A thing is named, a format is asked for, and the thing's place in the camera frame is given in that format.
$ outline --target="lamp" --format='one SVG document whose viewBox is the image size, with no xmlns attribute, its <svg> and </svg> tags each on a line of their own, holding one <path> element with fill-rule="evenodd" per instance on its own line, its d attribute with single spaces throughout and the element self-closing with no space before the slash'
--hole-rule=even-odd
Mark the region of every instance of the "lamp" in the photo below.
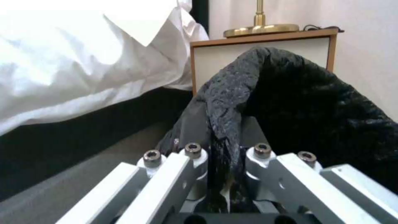
<svg viewBox="0 0 398 224">
<path fill-rule="evenodd" d="M 254 26 L 229 29 L 224 31 L 224 37 L 240 37 L 247 35 L 260 35 L 268 33 L 294 32 L 298 31 L 296 24 L 265 24 L 265 15 L 263 11 L 263 0 L 257 0 L 257 12 L 254 16 Z"/>
</svg>

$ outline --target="wooden nightstand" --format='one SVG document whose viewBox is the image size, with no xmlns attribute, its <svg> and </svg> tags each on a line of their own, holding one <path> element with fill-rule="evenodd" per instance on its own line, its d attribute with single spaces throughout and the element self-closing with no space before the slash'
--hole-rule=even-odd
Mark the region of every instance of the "wooden nightstand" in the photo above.
<svg viewBox="0 0 398 224">
<path fill-rule="evenodd" d="M 337 29 L 278 33 L 191 42 L 193 93 L 213 75 L 255 46 L 287 50 L 333 71 Z"/>
</svg>

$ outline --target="lamp stem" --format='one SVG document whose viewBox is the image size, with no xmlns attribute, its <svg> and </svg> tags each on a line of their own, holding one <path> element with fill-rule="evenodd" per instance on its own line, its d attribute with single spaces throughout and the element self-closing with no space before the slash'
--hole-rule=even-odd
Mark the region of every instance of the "lamp stem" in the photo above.
<svg viewBox="0 0 398 224">
<path fill-rule="evenodd" d="M 254 26 L 265 26 L 263 0 L 257 0 L 257 12 L 256 15 L 254 16 Z"/>
</svg>

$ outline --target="gray carpet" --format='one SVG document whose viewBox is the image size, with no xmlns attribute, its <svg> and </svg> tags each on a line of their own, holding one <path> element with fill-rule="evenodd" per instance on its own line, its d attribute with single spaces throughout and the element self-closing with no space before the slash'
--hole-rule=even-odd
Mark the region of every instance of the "gray carpet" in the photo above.
<svg viewBox="0 0 398 224">
<path fill-rule="evenodd" d="M 2 224 L 55 223 L 119 163 L 135 164 L 171 127 L 155 124 L 0 203 Z"/>
</svg>

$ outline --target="dark bed skirt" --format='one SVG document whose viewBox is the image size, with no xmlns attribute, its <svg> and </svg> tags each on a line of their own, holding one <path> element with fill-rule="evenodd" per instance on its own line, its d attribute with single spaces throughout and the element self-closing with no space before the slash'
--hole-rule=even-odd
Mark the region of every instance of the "dark bed skirt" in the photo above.
<svg viewBox="0 0 398 224">
<path fill-rule="evenodd" d="M 0 201 L 154 123 L 174 123 L 191 98 L 190 91 L 158 88 L 71 120 L 0 136 Z"/>
</svg>

